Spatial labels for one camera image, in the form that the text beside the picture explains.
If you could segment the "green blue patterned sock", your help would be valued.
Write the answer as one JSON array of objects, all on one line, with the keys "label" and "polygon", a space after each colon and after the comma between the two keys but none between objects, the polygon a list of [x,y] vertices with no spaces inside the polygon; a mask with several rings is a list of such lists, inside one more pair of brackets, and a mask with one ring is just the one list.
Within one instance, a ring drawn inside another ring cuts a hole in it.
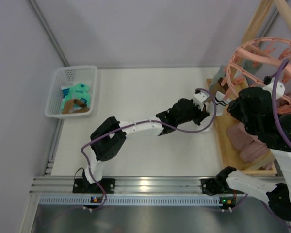
[{"label": "green blue patterned sock", "polygon": [[75,87],[74,86],[61,86],[61,91],[63,93],[63,99],[61,104],[61,111],[64,109],[65,103],[68,100],[75,98]]}]

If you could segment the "pink round clip hanger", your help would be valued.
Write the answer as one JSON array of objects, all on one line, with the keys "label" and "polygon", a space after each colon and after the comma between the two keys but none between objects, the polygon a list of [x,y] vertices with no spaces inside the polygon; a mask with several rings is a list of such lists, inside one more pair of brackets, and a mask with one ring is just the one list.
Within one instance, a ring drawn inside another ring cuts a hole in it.
[{"label": "pink round clip hanger", "polygon": [[[233,52],[227,66],[222,85],[227,84],[225,98],[235,99],[247,87],[264,87],[273,78],[284,59],[289,63],[281,71],[279,82],[284,84],[285,93],[277,100],[280,114],[291,113],[291,40],[280,37],[262,37],[248,42],[251,52],[243,49],[244,44]],[[251,74],[242,68],[245,60],[263,63],[262,68]]]}]

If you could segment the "brown sock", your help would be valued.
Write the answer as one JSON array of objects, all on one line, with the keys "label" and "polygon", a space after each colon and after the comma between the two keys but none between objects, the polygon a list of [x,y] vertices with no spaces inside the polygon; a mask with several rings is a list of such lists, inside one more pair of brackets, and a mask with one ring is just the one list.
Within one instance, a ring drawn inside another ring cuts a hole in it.
[{"label": "brown sock", "polygon": [[70,99],[65,102],[62,114],[86,113],[89,110],[90,108],[84,101],[79,99]]},{"label": "brown sock", "polygon": [[226,88],[221,85],[221,82],[223,81],[223,78],[213,78],[210,86],[209,86],[209,91],[215,96],[216,93],[219,91],[222,94],[226,93]]}]

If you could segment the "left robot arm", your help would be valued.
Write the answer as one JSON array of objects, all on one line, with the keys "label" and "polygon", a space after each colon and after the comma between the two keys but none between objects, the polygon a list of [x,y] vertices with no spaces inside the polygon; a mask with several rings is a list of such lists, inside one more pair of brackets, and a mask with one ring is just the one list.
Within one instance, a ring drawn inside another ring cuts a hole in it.
[{"label": "left robot arm", "polygon": [[141,121],[119,121],[113,116],[107,118],[90,135],[90,142],[81,148],[81,152],[85,153],[85,148],[90,147],[91,154],[85,157],[88,165],[83,169],[82,177],[75,179],[73,193],[108,193],[114,179],[102,177],[105,163],[119,153],[128,139],[163,136],[191,121],[199,126],[209,116],[204,104],[180,99],[168,110]]}]

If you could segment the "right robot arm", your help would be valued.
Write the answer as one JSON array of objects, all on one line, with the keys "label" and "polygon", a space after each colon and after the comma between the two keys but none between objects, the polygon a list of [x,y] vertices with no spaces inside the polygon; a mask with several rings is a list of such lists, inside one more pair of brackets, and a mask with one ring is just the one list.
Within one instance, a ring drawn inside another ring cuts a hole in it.
[{"label": "right robot arm", "polygon": [[279,115],[273,95],[261,87],[239,92],[228,107],[245,131],[266,144],[280,165],[285,182],[270,183],[226,167],[216,176],[222,191],[237,190],[265,203],[280,219],[291,222],[291,114]]}]

